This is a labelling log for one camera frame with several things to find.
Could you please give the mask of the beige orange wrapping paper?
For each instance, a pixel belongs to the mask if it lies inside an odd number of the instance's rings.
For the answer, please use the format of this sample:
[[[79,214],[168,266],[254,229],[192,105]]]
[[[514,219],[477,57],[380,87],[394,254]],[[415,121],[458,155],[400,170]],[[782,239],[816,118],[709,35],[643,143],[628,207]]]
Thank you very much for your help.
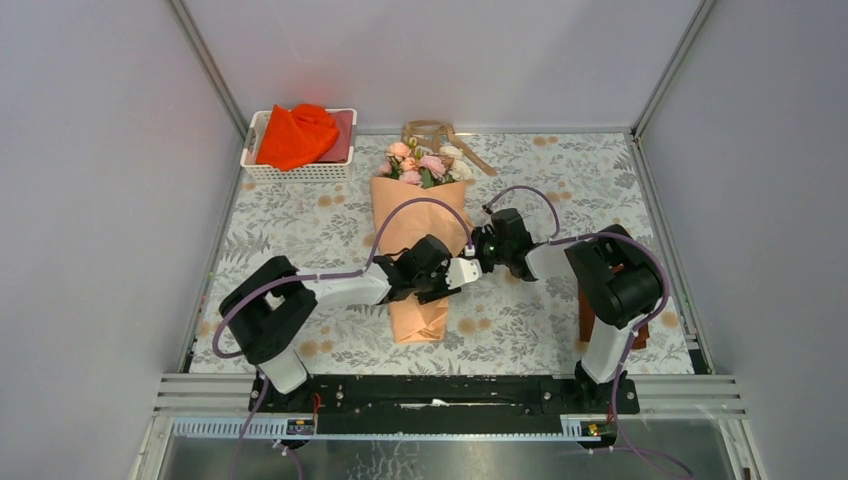
[[[449,300],[457,289],[444,279],[449,259],[463,252],[470,217],[467,184],[429,188],[386,177],[370,182],[375,246],[387,258],[392,281],[388,301],[397,343],[440,341],[446,331]]]

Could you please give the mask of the pink rose stems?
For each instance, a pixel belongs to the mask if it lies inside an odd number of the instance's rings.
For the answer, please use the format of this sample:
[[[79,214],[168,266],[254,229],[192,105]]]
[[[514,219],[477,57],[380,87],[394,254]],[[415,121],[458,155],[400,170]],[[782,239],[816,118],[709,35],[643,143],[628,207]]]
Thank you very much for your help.
[[[463,152],[456,146],[444,145],[433,151],[410,138],[387,147],[376,176],[422,188],[469,182],[474,176],[463,158]]]

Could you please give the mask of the white plastic basket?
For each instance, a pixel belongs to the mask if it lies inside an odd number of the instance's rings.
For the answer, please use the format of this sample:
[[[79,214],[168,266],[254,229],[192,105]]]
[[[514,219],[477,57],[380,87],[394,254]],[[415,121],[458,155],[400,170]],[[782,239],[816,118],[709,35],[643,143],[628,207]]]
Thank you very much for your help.
[[[274,166],[258,164],[256,158],[261,151],[262,143],[270,122],[271,110],[260,110],[253,114],[249,124],[247,135],[243,142],[240,157],[240,166],[257,184],[282,184],[282,183],[332,183],[346,182],[352,178],[352,160],[354,156],[355,138],[358,123],[358,112],[351,137],[352,143],[349,148],[349,156],[345,163],[324,164],[311,163],[291,170],[280,170]]]

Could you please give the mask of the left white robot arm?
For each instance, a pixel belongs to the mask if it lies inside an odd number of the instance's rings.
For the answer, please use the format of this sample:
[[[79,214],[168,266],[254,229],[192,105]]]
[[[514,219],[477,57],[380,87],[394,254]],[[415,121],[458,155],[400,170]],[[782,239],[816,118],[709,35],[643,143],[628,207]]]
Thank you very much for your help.
[[[309,374],[293,341],[317,309],[380,306],[408,299],[423,305],[460,292],[482,271],[474,249],[454,256],[427,235],[395,255],[376,255],[358,270],[306,272],[287,257],[267,261],[220,304],[222,327],[238,355],[270,383],[272,398],[288,411],[309,401]]]

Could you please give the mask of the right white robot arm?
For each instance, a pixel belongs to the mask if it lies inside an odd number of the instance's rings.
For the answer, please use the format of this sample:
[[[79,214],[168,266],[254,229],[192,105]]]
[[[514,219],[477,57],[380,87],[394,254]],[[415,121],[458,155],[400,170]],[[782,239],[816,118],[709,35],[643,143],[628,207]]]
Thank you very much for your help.
[[[473,231],[484,272],[504,266],[522,281],[571,276],[591,311],[588,347],[567,388],[579,407],[597,412],[617,394],[624,363],[643,324],[668,302],[668,280],[655,256],[618,224],[597,233],[536,242],[514,208],[487,208]]]

